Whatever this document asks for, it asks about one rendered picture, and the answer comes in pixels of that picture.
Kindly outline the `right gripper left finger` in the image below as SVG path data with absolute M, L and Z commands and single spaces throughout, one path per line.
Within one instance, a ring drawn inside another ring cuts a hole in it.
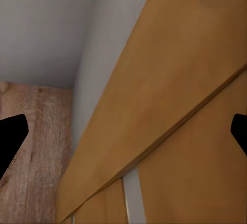
M 0 178 L 28 133 L 24 114 L 0 120 Z

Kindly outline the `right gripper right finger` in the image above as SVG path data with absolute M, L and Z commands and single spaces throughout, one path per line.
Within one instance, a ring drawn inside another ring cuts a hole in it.
M 231 126 L 231 133 L 247 155 L 247 116 L 235 114 Z

